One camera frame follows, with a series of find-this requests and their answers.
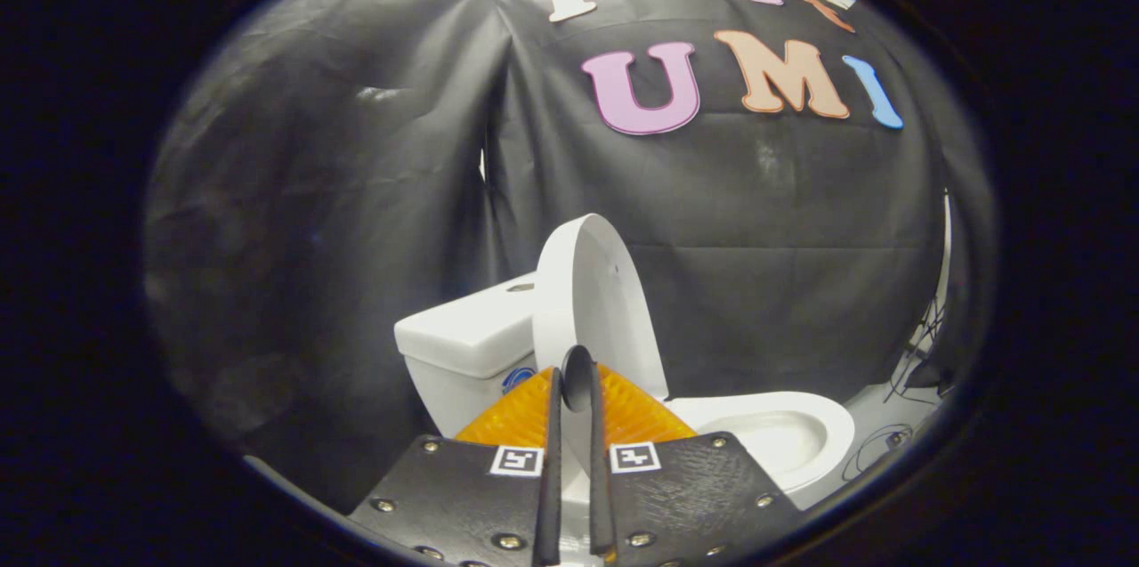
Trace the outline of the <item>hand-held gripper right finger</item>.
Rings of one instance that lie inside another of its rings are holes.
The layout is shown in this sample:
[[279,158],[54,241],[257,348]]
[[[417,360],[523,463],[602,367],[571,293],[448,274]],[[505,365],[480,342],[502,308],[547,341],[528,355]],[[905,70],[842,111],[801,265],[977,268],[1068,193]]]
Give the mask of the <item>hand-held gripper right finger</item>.
[[591,377],[591,551],[607,566],[731,566],[785,544],[798,507],[732,433],[606,441],[611,376]]

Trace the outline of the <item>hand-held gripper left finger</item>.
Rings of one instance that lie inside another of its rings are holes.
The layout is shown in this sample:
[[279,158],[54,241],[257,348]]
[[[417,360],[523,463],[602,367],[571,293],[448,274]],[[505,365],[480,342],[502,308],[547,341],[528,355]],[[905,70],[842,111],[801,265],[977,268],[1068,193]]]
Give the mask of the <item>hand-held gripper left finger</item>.
[[456,438],[413,439],[350,518],[432,566],[559,562],[562,372],[531,377]]

